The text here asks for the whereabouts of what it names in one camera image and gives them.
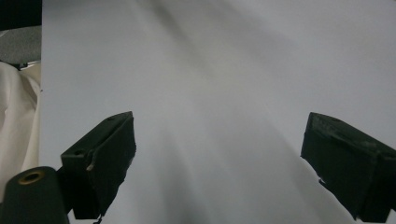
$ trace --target black plastic part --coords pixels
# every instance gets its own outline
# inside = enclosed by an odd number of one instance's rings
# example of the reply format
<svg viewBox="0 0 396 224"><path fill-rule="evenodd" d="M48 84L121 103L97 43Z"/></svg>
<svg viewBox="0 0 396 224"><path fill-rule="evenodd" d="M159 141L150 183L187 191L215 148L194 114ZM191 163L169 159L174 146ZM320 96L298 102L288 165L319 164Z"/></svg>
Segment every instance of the black plastic part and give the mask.
<svg viewBox="0 0 396 224"><path fill-rule="evenodd" d="M41 25L42 0L0 0L0 31Z"/></svg>
<svg viewBox="0 0 396 224"><path fill-rule="evenodd" d="M136 151L132 112L105 119L62 154L58 171L66 212L77 219L104 216Z"/></svg>
<svg viewBox="0 0 396 224"><path fill-rule="evenodd" d="M1 224L68 224L58 177L50 167L36 167L7 182Z"/></svg>
<svg viewBox="0 0 396 224"><path fill-rule="evenodd" d="M339 119L311 113L301 156L355 219L387 221L395 204L394 149Z"/></svg>

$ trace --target white cloth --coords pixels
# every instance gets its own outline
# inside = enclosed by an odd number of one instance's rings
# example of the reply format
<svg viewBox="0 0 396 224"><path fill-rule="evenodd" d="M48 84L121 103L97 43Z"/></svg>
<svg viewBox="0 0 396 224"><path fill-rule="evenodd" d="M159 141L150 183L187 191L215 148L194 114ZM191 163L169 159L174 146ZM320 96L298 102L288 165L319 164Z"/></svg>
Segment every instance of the white cloth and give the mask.
<svg viewBox="0 0 396 224"><path fill-rule="evenodd" d="M0 63L0 202L8 180L38 165L40 86Z"/></svg>

